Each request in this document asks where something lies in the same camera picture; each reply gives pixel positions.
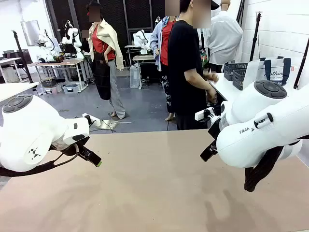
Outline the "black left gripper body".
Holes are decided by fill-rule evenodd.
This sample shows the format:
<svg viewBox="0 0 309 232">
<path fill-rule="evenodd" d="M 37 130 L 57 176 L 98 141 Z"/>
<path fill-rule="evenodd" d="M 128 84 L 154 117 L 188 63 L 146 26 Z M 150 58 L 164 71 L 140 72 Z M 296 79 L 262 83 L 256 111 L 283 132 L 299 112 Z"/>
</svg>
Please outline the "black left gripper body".
<svg viewBox="0 0 309 232">
<path fill-rule="evenodd" d="M 62 150 L 62 153 L 66 156 L 75 156 L 83 151 L 83 146 L 82 143 L 74 143 Z"/>
</svg>

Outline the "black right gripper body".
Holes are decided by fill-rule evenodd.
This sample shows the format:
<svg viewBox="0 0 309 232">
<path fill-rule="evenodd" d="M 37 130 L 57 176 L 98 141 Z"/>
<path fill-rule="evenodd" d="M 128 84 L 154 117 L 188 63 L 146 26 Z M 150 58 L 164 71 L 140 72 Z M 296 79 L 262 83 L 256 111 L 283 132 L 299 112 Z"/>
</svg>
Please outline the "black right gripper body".
<svg viewBox="0 0 309 232">
<path fill-rule="evenodd" d="M 219 117 L 217 118 L 212 118 L 210 120 L 211 126 L 208 129 L 208 133 L 213 137 L 213 139 L 217 139 L 221 129 L 220 129 L 220 121 L 221 119 Z"/>
</svg>

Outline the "grey plastic lattice basket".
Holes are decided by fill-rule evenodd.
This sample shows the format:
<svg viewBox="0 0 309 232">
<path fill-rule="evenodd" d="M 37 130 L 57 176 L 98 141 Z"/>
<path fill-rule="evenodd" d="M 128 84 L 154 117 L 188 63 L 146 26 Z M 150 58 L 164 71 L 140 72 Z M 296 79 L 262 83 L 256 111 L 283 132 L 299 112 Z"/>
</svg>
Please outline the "grey plastic lattice basket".
<svg viewBox="0 0 309 232">
<path fill-rule="evenodd" d="M 233 86 L 240 91 L 243 91 L 243 82 L 245 79 L 246 71 L 247 70 L 245 69 L 233 70 Z"/>
<path fill-rule="evenodd" d="M 227 63 L 224 65 L 224 78 L 227 81 L 232 81 L 234 70 L 245 70 L 248 63 Z"/>
</svg>

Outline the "clear shopping bag navy handles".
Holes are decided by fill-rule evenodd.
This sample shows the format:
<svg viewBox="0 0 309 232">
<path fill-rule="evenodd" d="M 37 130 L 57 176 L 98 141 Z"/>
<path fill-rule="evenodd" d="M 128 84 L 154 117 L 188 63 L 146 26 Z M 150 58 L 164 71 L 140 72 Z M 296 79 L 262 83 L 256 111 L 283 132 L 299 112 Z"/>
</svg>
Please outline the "clear shopping bag navy handles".
<svg viewBox="0 0 309 232">
<path fill-rule="evenodd" d="M 291 59 L 284 57 L 260 58 L 248 63 L 243 80 L 243 90 L 255 81 L 272 81 L 281 86 L 288 82 Z"/>
</svg>

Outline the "person's right hand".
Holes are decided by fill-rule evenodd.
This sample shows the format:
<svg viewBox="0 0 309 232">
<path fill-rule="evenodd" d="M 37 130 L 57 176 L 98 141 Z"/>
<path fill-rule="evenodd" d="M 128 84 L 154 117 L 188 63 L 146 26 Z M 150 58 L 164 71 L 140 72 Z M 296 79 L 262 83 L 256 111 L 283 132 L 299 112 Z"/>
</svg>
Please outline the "person's right hand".
<svg viewBox="0 0 309 232">
<path fill-rule="evenodd" d="M 217 93 L 216 90 L 213 87 L 210 87 L 207 92 L 207 98 L 210 102 L 216 103 L 217 102 Z"/>
</svg>

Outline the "shiny metal floor piece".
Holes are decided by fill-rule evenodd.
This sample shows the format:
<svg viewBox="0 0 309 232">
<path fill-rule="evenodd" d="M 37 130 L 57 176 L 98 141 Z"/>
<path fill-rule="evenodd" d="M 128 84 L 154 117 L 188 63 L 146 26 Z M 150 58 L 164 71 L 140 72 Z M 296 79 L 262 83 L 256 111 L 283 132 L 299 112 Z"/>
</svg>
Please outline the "shiny metal floor piece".
<svg viewBox="0 0 309 232">
<path fill-rule="evenodd" d="M 101 120 L 100 121 L 100 129 L 104 129 L 104 130 L 114 130 L 118 125 L 120 124 L 130 124 L 131 122 L 124 122 L 124 121 L 120 121 L 120 120 Z"/>
</svg>

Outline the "clear plastic storage bin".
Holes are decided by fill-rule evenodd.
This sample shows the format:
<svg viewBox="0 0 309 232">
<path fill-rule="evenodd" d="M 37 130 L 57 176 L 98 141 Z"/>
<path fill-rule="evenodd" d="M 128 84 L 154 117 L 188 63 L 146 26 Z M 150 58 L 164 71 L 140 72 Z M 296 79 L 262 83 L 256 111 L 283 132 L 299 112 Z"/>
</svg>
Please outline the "clear plastic storage bin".
<svg viewBox="0 0 309 232">
<path fill-rule="evenodd" d="M 80 91 L 79 84 L 67 84 L 63 86 L 63 90 L 65 94 L 75 94 Z"/>
</svg>

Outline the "person in black t-shirt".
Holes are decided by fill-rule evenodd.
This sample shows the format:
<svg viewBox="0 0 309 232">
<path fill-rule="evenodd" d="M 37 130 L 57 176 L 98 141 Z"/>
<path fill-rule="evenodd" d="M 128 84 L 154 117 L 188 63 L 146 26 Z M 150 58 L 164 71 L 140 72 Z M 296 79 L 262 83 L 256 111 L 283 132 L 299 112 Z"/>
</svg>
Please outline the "person in black t-shirt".
<svg viewBox="0 0 309 232">
<path fill-rule="evenodd" d="M 211 0 L 180 0 L 180 14 L 168 41 L 169 88 L 178 130 L 206 129 L 195 113 L 207 107 L 207 92 L 189 84 L 184 72 L 196 69 L 204 79 L 197 28 L 210 20 Z"/>
</svg>

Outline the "white desk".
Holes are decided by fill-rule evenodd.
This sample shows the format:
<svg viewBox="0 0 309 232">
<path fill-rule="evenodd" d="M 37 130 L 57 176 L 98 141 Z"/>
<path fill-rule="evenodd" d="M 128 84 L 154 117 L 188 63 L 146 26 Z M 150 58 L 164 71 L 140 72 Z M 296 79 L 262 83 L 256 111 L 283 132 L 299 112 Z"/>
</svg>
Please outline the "white desk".
<svg viewBox="0 0 309 232">
<path fill-rule="evenodd" d="M 40 83 L 3 83 L 0 84 L 0 102 L 9 99 L 21 92 L 38 86 Z"/>
</svg>

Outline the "wooden top workbench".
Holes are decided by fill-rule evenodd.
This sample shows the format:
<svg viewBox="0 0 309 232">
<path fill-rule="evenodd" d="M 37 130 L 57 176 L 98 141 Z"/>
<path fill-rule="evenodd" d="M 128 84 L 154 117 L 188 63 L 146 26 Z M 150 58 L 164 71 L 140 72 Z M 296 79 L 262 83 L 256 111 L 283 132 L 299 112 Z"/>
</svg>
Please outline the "wooden top workbench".
<svg viewBox="0 0 309 232">
<path fill-rule="evenodd" d="M 58 85 L 77 85 L 78 92 L 84 91 L 92 77 L 86 59 L 64 59 L 60 63 L 34 62 L 28 65 L 35 68 L 39 82 L 43 88 L 53 88 Z"/>
</svg>

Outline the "tall clear plastic container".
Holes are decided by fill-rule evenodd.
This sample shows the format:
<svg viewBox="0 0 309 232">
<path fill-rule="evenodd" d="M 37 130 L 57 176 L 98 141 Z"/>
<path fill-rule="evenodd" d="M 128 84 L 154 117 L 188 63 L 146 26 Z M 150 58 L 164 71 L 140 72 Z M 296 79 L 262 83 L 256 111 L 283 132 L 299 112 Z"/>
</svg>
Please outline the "tall clear plastic container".
<svg viewBox="0 0 309 232">
<path fill-rule="evenodd" d="M 130 67 L 130 88 L 141 89 L 140 67 L 137 63 Z"/>
</svg>

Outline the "black tripod with white top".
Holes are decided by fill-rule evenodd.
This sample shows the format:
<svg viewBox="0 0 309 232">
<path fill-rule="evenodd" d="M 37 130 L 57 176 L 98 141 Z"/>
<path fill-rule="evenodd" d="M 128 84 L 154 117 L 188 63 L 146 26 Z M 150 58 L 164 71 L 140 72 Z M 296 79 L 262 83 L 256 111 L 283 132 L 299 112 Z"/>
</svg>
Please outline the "black tripod with white top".
<svg viewBox="0 0 309 232">
<path fill-rule="evenodd" d="M 253 36 L 253 43 L 252 43 L 249 62 L 253 61 L 256 44 L 258 44 L 258 55 L 260 58 L 259 25 L 260 25 L 262 13 L 263 12 L 261 11 L 256 12 L 256 25 L 255 25 L 255 31 L 254 31 L 254 36 Z"/>
</svg>

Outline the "mannequin with blue shirt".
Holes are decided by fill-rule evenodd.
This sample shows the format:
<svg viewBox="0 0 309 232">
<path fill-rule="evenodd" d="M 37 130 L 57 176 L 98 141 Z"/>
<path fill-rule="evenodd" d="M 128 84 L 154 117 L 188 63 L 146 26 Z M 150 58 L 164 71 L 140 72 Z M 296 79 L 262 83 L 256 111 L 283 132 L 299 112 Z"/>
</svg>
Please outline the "mannequin with blue shirt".
<svg viewBox="0 0 309 232">
<path fill-rule="evenodd" d="M 175 115 L 171 105 L 171 95 L 169 89 L 169 68 L 168 68 L 168 41 L 169 35 L 177 16 L 165 16 L 155 26 L 152 35 L 150 36 L 150 47 L 154 54 L 157 70 L 161 75 L 161 83 L 166 95 L 166 104 L 168 117 L 165 121 L 171 121 Z"/>
</svg>

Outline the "black slanted pole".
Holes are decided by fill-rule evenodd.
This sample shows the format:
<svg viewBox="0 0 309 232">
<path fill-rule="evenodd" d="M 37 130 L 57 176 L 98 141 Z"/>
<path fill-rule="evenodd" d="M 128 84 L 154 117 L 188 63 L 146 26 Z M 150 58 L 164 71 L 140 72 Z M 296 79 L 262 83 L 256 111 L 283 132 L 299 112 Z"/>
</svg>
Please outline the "black slanted pole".
<svg viewBox="0 0 309 232">
<path fill-rule="evenodd" d="M 296 79 L 295 79 L 294 89 L 298 89 L 299 80 L 300 80 L 300 77 L 301 77 L 301 74 L 302 74 L 305 62 L 306 62 L 306 57 L 307 57 L 307 54 L 308 54 L 308 49 L 309 49 L 309 38 L 308 38 L 307 45 L 306 45 L 306 48 L 305 48 L 305 51 L 304 51 L 304 55 L 303 55 L 303 58 L 301 60 L 300 67 L 299 67 L 299 70 L 298 70 L 298 73 L 297 73 L 297 76 L 296 76 Z"/>
</svg>

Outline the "grey framed wall panel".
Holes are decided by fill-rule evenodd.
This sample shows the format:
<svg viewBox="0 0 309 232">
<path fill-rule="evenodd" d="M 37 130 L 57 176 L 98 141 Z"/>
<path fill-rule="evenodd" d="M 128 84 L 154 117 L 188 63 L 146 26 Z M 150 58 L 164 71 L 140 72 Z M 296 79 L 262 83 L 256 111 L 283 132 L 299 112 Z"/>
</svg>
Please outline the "grey framed wall panel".
<svg viewBox="0 0 309 232">
<path fill-rule="evenodd" d="M 21 21 L 27 46 L 38 46 L 40 27 L 37 20 Z"/>
</svg>

